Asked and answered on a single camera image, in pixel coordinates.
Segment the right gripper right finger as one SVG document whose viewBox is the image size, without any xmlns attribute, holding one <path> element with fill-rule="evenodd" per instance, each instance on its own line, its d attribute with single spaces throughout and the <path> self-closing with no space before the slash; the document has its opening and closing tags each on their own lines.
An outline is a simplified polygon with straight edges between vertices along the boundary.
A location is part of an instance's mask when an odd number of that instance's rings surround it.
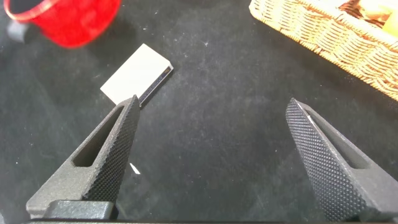
<svg viewBox="0 0 398 224">
<path fill-rule="evenodd" d="M 329 221 L 397 221 L 391 175 L 308 105 L 292 98 L 285 118 Z"/>
</svg>

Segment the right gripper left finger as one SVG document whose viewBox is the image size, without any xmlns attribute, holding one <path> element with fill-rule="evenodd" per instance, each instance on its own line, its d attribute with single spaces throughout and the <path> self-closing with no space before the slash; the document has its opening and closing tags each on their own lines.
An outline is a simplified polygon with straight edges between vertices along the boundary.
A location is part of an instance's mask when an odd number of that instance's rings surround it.
<svg viewBox="0 0 398 224">
<path fill-rule="evenodd" d="M 56 200 L 115 202 L 140 115 L 133 96 L 116 105 L 70 157 L 27 201 L 32 218 L 43 218 Z"/>
</svg>

